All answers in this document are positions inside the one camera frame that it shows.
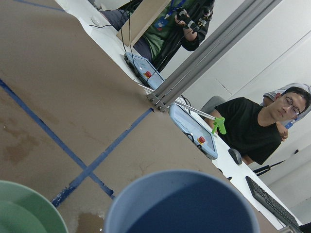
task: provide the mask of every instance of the lanyard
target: lanyard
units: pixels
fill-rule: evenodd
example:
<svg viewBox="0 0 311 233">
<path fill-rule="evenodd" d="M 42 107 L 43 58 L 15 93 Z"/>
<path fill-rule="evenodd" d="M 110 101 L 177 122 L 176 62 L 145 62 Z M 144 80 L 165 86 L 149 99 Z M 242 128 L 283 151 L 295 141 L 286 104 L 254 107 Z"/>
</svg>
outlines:
<svg viewBox="0 0 311 233">
<path fill-rule="evenodd" d="M 185 3 L 186 0 L 181 0 L 180 3 L 178 3 L 177 6 L 175 6 L 173 8 L 173 3 L 174 3 L 174 0 L 171 1 L 171 5 L 170 5 L 170 9 L 169 9 L 169 12 L 167 13 L 167 15 L 171 15 L 174 11 L 176 11 L 177 8 L 181 7 L 184 3 Z"/>
</svg>

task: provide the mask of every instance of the red button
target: red button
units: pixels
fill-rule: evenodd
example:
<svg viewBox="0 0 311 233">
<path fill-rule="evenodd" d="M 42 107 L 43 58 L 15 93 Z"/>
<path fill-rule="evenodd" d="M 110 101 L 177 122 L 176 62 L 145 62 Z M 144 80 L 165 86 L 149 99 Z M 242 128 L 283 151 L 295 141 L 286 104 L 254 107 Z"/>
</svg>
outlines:
<svg viewBox="0 0 311 233">
<path fill-rule="evenodd" d="M 145 73 L 145 75 L 146 75 L 148 78 L 150 78 L 150 77 L 152 76 L 152 74 L 151 74 L 149 71 L 147 71 L 147 72 Z"/>
<path fill-rule="evenodd" d="M 201 136 L 198 138 L 198 141 L 203 144 L 203 143 L 205 143 L 205 138 L 203 136 Z"/>
</svg>

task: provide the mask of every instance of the keyboard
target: keyboard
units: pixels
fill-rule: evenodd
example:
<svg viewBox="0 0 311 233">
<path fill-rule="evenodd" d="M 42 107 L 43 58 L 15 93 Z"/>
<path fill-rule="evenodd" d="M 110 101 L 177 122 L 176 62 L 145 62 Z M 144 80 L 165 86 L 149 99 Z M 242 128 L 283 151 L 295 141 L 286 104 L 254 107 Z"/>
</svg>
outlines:
<svg viewBox="0 0 311 233">
<path fill-rule="evenodd" d="M 266 207 L 274 216 L 284 224 L 290 225 L 297 233 L 302 233 L 295 217 L 289 213 L 280 203 L 266 193 L 255 181 L 246 176 L 247 184 L 253 197 Z"/>
</svg>

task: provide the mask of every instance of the black t-shirt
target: black t-shirt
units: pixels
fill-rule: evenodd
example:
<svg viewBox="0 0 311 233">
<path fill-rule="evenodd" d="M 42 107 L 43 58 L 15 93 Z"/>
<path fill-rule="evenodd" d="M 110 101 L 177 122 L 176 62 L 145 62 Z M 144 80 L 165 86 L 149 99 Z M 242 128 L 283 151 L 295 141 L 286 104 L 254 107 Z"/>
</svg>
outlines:
<svg viewBox="0 0 311 233">
<path fill-rule="evenodd" d="M 237 149 L 241 156 L 248 155 L 256 163 L 264 161 L 281 144 L 276 124 L 267 127 L 258 124 L 258 113 L 262 106 L 246 98 L 236 98 L 215 107 L 225 118 L 226 134 L 219 136 Z"/>
</svg>

